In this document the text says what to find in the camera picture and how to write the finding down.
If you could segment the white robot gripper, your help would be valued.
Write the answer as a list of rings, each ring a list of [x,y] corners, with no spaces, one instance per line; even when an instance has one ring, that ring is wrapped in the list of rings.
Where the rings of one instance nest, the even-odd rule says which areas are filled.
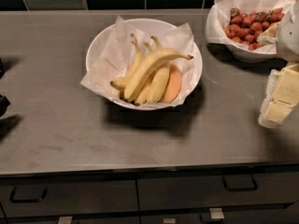
[[[267,80],[258,122],[276,128],[299,103],[299,2],[291,6],[280,23],[271,24],[258,37],[263,46],[275,44],[279,58],[290,62],[280,71],[273,69]]]

